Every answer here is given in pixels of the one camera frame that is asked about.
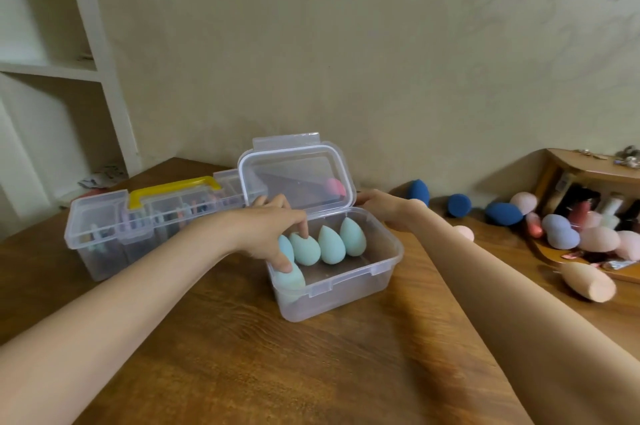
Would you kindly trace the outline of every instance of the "person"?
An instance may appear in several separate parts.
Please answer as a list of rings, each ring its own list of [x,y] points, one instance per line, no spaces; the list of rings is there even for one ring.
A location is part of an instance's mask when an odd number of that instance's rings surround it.
[[[640,362],[584,318],[424,203],[372,190],[356,204],[416,235],[535,423],[640,423]],[[277,237],[292,226],[308,236],[305,212],[291,210],[282,195],[199,218],[7,342],[0,348],[0,423],[73,422],[226,255],[244,251],[291,271]]]

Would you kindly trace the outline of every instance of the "yellow handle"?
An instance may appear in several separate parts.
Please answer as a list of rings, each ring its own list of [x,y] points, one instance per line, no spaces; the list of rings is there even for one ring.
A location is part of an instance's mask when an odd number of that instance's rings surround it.
[[[220,185],[218,184],[218,181],[213,179],[211,176],[202,176],[201,178],[184,179],[183,181],[175,181],[174,183],[166,183],[165,185],[151,186],[131,192],[131,194],[129,195],[129,209],[139,210],[140,208],[142,208],[140,198],[157,196],[159,194],[171,193],[173,191],[194,188],[196,186],[202,185],[209,185],[216,191],[222,189],[222,187],[220,187]]]

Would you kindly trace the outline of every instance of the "beige wall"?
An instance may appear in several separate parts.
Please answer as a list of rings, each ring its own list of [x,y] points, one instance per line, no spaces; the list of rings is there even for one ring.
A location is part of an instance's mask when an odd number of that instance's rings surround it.
[[[640,142],[640,0],[99,0],[146,166],[319,131],[356,184],[481,203]]]

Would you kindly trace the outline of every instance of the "person's left hand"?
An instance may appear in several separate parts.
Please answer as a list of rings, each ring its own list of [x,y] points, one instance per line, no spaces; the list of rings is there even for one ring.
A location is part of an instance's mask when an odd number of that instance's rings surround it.
[[[309,236],[307,213],[292,210],[284,195],[277,195],[271,202],[266,196],[258,197],[251,208],[229,211],[229,224],[237,228],[234,231],[235,251],[248,253],[253,258],[268,260],[278,271],[289,273],[292,270],[289,259],[280,251],[278,236],[289,227],[296,225],[302,238]]]

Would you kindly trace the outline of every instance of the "plastic storage box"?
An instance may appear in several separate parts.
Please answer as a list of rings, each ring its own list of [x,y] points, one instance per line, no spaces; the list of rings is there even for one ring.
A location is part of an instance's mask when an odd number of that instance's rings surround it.
[[[186,227],[193,219],[244,206],[237,170],[71,203],[65,241],[93,280],[104,280]]]
[[[320,142],[317,133],[256,138],[253,150],[240,157],[238,176],[247,204],[262,194],[284,194],[292,208],[307,211],[309,233],[316,239],[323,225],[339,231],[346,216],[367,238],[360,257],[347,255],[336,265],[301,265],[307,286],[299,291],[277,288],[275,270],[268,263],[278,307],[287,321],[302,321],[387,287],[402,260],[403,245],[371,213],[353,208],[356,191],[338,147]]]

